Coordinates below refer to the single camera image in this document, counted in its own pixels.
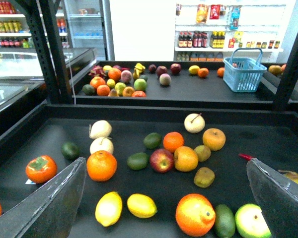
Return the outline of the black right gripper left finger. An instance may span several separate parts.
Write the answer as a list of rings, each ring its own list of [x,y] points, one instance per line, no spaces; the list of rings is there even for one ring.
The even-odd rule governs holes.
[[[0,216],[0,238],[66,238],[74,224],[86,179],[79,157]]]

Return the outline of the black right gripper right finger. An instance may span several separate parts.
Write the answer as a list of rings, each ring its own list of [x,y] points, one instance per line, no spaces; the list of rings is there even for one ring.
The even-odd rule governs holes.
[[[253,197],[274,238],[298,238],[298,184],[257,158],[246,171]]]

